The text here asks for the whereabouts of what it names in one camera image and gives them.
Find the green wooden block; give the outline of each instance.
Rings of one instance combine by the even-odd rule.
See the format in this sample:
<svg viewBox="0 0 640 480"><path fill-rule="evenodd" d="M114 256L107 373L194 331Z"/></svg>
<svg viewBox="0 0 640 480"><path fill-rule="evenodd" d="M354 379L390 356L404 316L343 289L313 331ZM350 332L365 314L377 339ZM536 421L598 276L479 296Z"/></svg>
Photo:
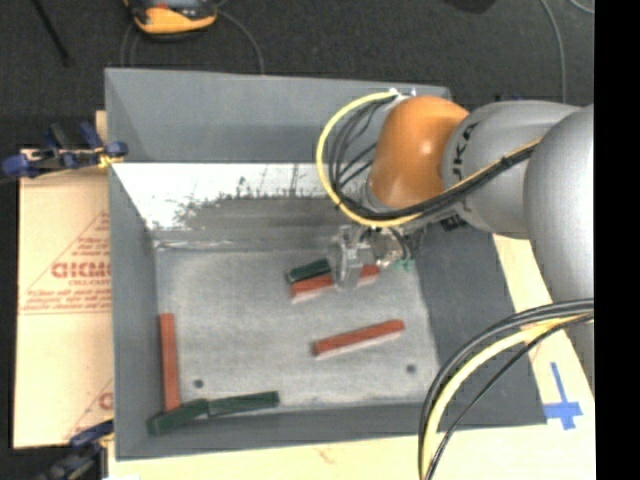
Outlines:
<svg viewBox="0 0 640 480"><path fill-rule="evenodd" d="M218 398L209 400L209 416L224 416L238 412L273 409L278 405L280 405L280 396L277 391Z"/></svg>
<svg viewBox="0 0 640 480"><path fill-rule="evenodd" d="M297 283L298 281L304 281L305 279L321 276L330 272L331 265L329 265L329 262L326 258L322 258L321 260L317 260L312 263L308 263L306 265L291 269L289 272L287 272L286 278L289 284L293 284Z"/></svg>
<svg viewBox="0 0 640 480"><path fill-rule="evenodd" d="M152 435L165 434L176 427L189 423L194 418L207 414L209 402L204 398L182 404L177 409L163 412L147 420L147 432Z"/></svg>

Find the blue tape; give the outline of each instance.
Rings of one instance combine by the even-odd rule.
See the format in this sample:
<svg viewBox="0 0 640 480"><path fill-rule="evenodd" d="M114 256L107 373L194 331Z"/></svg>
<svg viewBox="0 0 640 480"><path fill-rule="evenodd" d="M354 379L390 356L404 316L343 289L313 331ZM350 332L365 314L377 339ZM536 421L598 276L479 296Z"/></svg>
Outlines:
<svg viewBox="0 0 640 480"><path fill-rule="evenodd" d="M547 419L558 418L562 423L564 430L571 430L576 428L573 418L576 416L582 416L582 409L578 402L569 402L567 399L567 393L562 385L562 379L560 378L560 371L556 363L551 363L551 371L553 377L556 380L556 386L558 386L558 392L560 393L560 402L553 404L544 404L544 414Z"/></svg>

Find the cardboard sheet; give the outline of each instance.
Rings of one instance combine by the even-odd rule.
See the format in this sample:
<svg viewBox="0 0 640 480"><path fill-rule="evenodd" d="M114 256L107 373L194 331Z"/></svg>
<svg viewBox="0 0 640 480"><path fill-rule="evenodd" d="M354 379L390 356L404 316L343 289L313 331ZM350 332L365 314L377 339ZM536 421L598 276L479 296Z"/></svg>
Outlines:
<svg viewBox="0 0 640 480"><path fill-rule="evenodd" d="M113 415L107 171L20 182L15 448Z"/></svg>

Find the red stick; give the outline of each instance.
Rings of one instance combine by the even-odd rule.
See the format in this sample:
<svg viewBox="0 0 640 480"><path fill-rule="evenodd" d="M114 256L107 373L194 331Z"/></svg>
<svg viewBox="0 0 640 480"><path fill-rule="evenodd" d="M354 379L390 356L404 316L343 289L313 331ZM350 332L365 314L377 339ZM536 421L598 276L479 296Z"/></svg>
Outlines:
<svg viewBox="0 0 640 480"><path fill-rule="evenodd" d="M173 313L160 315L160 343L162 345L162 380L164 383L164 410L180 407L178 381L178 351Z"/></svg>
<svg viewBox="0 0 640 480"><path fill-rule="evenodd" d="M382 339L398 336L402 331L404 331L404 322L402 320L387 320L386 322L316 341L313 344L313 355L321 359L356 347L373 345Z"/></svg>

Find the blue clamp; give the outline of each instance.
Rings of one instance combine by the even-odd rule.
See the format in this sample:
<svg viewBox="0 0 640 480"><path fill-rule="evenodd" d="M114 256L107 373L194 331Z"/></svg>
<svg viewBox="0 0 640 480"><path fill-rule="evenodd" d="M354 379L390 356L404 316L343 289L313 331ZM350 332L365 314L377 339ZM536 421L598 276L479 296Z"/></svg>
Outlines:
<svg viewBox="0 0 640 480"><path fill-rule="evenodd" d="M72 151L64 131L54 123L45 133L44 148L34 151L30 157L24 153L7 157L2 162L2 170L7 176L35 178L54 171L98 165L105 158L123 158L129 153L124 142L105 145L88 121L80 123L80 133L88 149Z"/></svg>
<svg viewBox="0 0 640 480"><path fill-rule="evenodd" d="M113 430L113 420L108 420L73 436L69 441L73 452L49 466L46 472L40 473L33 480L79 480L94 466L98 467L100 478L105 478L106 448L99 443L99 439L113 433Z"/></svg>

